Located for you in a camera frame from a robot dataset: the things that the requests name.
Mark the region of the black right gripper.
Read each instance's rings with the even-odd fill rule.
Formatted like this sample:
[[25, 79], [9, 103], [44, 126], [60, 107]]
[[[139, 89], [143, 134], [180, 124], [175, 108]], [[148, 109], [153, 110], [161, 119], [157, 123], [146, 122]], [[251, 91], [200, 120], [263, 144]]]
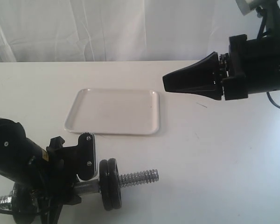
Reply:
[[171, 93], [195, 94], [221, 100], [248, 98], [250, 94], [280, 91], [280, 38], [248, 40], [247, 35], [229, 38], [228, 77], [220, 74], [217, 52], [162, 77]]

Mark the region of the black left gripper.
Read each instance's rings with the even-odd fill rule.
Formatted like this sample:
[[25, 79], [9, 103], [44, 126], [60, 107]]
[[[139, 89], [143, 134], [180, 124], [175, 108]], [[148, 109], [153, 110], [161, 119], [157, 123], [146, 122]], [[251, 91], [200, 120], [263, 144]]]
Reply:
[[37, 192], [37, 203], [41, 210], [42, 224], [57, 224], [63, 205], [77, 205], [82, 198], [74, 192], [84, 168], [84, 144], [64, 147], [61, 136], [50, 139], [46, 150], [33, 143], [30, 158], [32, 186]]

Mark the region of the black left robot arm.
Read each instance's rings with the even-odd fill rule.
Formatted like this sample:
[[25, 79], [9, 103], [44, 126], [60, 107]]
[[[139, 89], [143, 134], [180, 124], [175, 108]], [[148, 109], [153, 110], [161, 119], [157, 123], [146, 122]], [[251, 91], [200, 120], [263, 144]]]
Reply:
[[14, 181], [10, 214], [17, 224], [37, 216], [43, 224], [56, 224], [64, 205], [81, 203], [73, 189], [81, 146], [64, 147], [64, 142], [58, 136], [43, 149], [19, 122], [0, 118], [0, 175]]

